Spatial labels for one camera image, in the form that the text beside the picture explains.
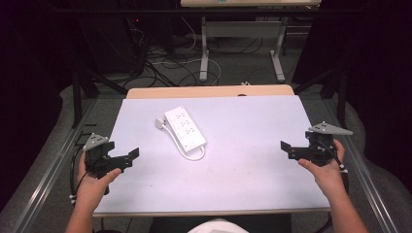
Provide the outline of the person's right hand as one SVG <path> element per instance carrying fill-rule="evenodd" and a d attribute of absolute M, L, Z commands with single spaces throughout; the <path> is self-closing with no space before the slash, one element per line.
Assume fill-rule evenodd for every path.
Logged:
<path fill-rule="evenodd" d="M 346 194 L 346 189 L 342 181 L 340 165 L 334 160 L 330 160 L 324 166 L 318 166 L 306 159 L 299 159 L 297 163 L 309 171 L 315 179 L 316 184 L 328 200 L 338 198 Z"/>

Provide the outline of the aluminium rail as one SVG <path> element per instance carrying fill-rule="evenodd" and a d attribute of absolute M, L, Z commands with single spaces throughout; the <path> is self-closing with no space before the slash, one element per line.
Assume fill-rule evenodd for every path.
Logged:
<path fill-rule="evenodd" d="M 17 220 L 11 233 L 63 233 L 72 214 L 70 157 L 85 135 L 84 125 L 96 101 L 85 100 L 83 118 L 72 126 L 73 104 L 63 105 L 56 126 L 12 198 Z"/>
<path fill-rule="evenodd" d="M 346 148 L 346 160 L 350 163 L 352 171 L 356 174 L 362 188 L 362 192 L 367 199 L 367 202 L 376 220 L 378 221 L 382 232 L 398 233 L 397 227 L 395 226 L 395 223 L 383 202 L 382 196 L 371 179 L 371 173 L 369 172 L 364 159 L 352 139 L 349 136 L 338 136 L 337 139 Z"/>

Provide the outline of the black computer case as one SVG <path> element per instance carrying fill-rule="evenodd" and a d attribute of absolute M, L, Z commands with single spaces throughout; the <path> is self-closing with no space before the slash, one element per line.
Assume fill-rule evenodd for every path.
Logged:
<path fill-rule="evenodd" d="M 128 17 L 79 18 L 100 73 L 138 74 L 144 70 L 148 37 Z"/>

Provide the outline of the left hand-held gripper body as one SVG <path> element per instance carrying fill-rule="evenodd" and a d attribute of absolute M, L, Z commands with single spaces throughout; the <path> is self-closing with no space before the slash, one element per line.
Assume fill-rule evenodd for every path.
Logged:
<path fill-rule="evenodd" d="M 115 143 L 108 137 L 92 133 L 86 140 L 83 151 L 86 153 L 86 170 L 98 179 L 114 169 L 120 169 L 115 159 L 109 155 L 109 151 L 115 148 Z"/>

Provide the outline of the person's left hand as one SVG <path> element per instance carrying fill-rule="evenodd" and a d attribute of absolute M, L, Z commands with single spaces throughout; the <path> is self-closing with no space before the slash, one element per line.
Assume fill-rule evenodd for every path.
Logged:
<path fill-rule="evenodd" d="M 75 208 L 93 212 L 102 200 L 106 188 L 120 175 L 121 169 L 116 168 L 98 179 L 86 170 L 85 159 L 86 154 L 83 153 L 78 168 Z"/>

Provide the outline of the person's white shirt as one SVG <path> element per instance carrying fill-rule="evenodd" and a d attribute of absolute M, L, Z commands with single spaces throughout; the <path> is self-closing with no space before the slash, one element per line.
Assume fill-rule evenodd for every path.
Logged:
<path fill-rule="evenodd" d="M 222 218 L 216 218 L 201 223 L 188 233 L 249 233 L 239 225 Z"/>

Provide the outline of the white desk with metal legs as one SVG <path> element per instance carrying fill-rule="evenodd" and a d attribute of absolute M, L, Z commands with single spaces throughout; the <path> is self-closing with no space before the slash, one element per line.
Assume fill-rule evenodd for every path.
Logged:
<path fill-rule="evenodd" d="M 181 0 L 181 6 L 191 10 L 310 10 L 319 6 L 322 0 Z M 283 83 L 285 75 L 279 59 L 281 48 L 286 37 L 289 17 L 278 17 L 277 20 L 210 20 L 201 18 L 202 57 L 199 80 L 208 79 L 209 38 L 274 38 L 275 48 L 270 52 L 275 78 Z"/>

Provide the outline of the white power strip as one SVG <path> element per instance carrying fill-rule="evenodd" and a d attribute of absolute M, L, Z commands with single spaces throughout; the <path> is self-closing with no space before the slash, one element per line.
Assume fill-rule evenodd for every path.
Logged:
<path fill-rule="evenodd" d="M 183 106 L 165 112 L 164 116 L 184 152 L 206 145 L 206 139 Z"/>

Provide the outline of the black metal stand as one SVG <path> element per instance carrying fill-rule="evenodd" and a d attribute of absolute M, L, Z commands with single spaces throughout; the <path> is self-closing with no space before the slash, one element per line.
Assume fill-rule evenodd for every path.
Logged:
<path fill-rule="evenodd" d="M 97 98 L 100 94 L 95 82 L 103 83 L 110 87 L 114 91 L 125 95 L 128 90 L 120 85 L 110 81 L 103 75 L 92 71 L 91 69 L 76 65 L 72 72 L 72 90 L 73 90 L 73 107 L 74 107 L 74 120 L 73 128 L 76 128 L 83 119 L 82 108 L 82 93 L 88 98 Z"/>
<path fill-rule="evenodd" d="M 336 66 L 309 81 L 299 84 L 293 89 L 295 94 L 299 94 L 315 83 L 326 81 L 326 85 L 321 89 L 320 95 L 323 99 L 330 99 L 334 94 L 338 95 L 336 117 L 341 126 L 346 127 L 346 100 L 348 66 Z"/>

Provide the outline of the person's dark trousers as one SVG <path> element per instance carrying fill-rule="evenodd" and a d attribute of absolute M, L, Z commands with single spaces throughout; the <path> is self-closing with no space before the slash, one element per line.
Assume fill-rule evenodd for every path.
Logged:
<path fill-rule="evenodd" d="M 155 217 L 149 233 L 188 233 L 195 226 L 216 218 L 235 223 L 249 233 L 292 233 L 292 221 L 289 214 Z"/>

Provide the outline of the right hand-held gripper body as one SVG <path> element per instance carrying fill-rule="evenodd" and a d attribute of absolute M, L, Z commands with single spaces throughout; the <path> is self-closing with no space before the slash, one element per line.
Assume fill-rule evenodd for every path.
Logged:
<path fill-rule="evenodd" d="M 340 167 L 343 163 L 338 158 L 334 135 L 350 136 L 353 132 L 326 122 L 321 122 L 308 128 L 305 138 L 309 141 L 310 156 L 308 160 L 318 166 L 324 166 L 334 159 Z"/>

